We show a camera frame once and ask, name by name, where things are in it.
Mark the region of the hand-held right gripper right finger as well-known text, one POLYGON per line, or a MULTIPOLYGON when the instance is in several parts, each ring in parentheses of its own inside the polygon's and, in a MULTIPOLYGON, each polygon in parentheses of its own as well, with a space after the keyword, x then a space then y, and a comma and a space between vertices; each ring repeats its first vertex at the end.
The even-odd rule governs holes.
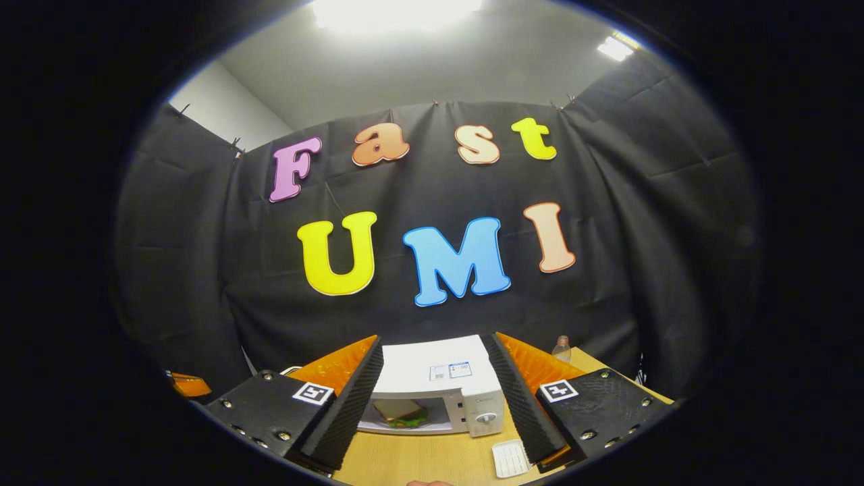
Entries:
POLYGON ((481 341, 541 473, 620 449, 675 411, 610 367, 584 371, 501 333, 481 341))

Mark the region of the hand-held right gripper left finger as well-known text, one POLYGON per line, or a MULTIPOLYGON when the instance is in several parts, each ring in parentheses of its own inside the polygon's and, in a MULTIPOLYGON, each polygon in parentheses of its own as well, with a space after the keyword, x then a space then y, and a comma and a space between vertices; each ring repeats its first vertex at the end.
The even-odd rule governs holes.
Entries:
POLYGON ((342 467, 382 368, 381 339, 371 335, 291 373, 262 370, 205 409, 252 447, 333 473, 342 467))

